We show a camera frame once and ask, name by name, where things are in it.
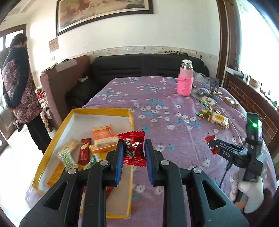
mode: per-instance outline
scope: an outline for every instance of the black leather couch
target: black leather couch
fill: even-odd
[[[77,83],[67,92],[65,99],[69,109],[81,108],[111,80],[119,77],[169,76],[178,77],[183,59],[193,62],[197,73],[209,77],[209,71],[200,58],[187,54],[130,54],[97,57],[84,74],[89,79]]]

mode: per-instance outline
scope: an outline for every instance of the floral tablecloth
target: floral tablecloth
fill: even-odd
[[[194,84],[197,87],[207,86],[196,81]],[[224,88],[219,91],[236,101]],[[218,102],[216,107],[228,117],[229,129],[219,128],[197,116],[195,113],[203,105],[191,96],[178,95],[177,81],[172,77],[114,79],[84,107],[129,108],[133,112],[135,131],[145,131],[145,139],[151,139],[155,149],[161,151],[165,159],[185,169],[200,167],[219,185],[227,161],[213,155],[204,138],[214,134],[228,143],[242,145],[246,136],[247,114],[240,105],[238,109],[233,109],[223,102],[222,97],[215,96],[214,99]],[[276,176],[265,143],[262,152],[267,156],[262,174],[264,188],[274,195]],[[150,186],[146,167],[134,167],[133,170],[131,216],[127,219],[107,219],[107,226],[162,226],[163,188]],[[229,195],[234,181],[232,175],[237,171],[238,168],[232,166],[225,176],[221,189],[226,195]],[[30,207],[39,198],[40,195],[32,188],[27,191],[26,200]]]

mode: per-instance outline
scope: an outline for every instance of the white glove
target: white glove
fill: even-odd
[[[249,214],[257,210],[263,203],[263,180],[258,176],[257,182],[241,181],[238,183],[239,173],[235,173],[232,177],[232,190],[230,192],[230,200],[233,202],[236,199],[238,190],[242,191],[248,196],[247,204],[244,208],[244,213]]]

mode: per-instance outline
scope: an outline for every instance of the thermos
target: thermos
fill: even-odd
[[[193,66],[192,61],[184,59],[180,66],[180,73],[177,79],[177,93],[189,96],[193,85]]]

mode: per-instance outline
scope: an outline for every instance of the framed painting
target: framed painting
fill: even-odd
[[[56,35],[114,16],[153,13],[152,0],[58,0]]]

